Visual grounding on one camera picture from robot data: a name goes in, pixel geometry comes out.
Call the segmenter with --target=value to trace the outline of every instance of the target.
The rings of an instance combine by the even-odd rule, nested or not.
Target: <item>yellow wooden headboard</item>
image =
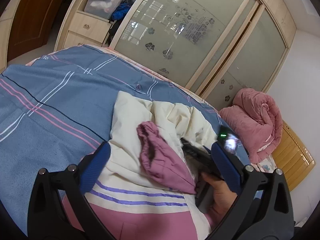
[[[277,167],[283,170],[290,191],[316,165],[305,145],[285,122],[283,122],[281,142],[272,153],[272,157]]]

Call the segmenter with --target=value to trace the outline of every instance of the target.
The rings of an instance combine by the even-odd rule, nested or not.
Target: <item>pink fabric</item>
[[[62,204],[71,225],[83,231],[66,196]],[[94,204],[90,206],[118,240],[198,239],[189,211],[167,214],[132,214],[105,209]]]
[[[264,160],[280,143],[281,113],[274,99],[263,92],[241,89],[233,99],[233,106],[221,109],[219,114],[241,139],[251,163]]]
[[[158,127],[151,121],[137,127],[142,144],[141,165],[155,181],[182,192],[195,194],[196,183],[174,150],[160,136]]]

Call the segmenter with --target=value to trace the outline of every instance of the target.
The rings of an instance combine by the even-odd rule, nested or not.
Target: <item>purple stripe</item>
[[[108,195],[104,195],[100,192],[96,192],[95,190],[90,191],[91,194],[96,195],[100,198],[116,202],[118,204],[123,204],[123,205],[150,205],[150,206],[187,206],[187,203],[175,203],[175,202],[149,202],[149,201],[129,201],[129,200],[120,200],[116,199],[114,197],[110,197]]]
[[[107,187],[103,185],[100,181],[96,181],[96,184],[105,190],[112,191],[112,192],[119,192],[119,193],[125,193],[125,194],[133,194],[133,195],[144,195],[148,197],[175,197],[175,198],[183,198],[183,196],[180,195],[172,195],[172,194],[164,194],[164,193],[147,193],[147,192],[141,192],[141,191],[132,191],[132,190],[125,190],[125,189],[119,189],[114,187]]]

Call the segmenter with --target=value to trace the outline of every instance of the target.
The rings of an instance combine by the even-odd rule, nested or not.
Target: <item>rolled pink comforter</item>
[[[252,88],[241,89],[233,99],[233,106],[219,111],[249,152],[251,163],[258,163],[279,145],[282,118],[274,99]]]

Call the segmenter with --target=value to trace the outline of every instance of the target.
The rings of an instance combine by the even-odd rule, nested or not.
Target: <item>transparent bin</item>
[[[121,2],[122,0],[88,0],[84,11],[108,20]]]

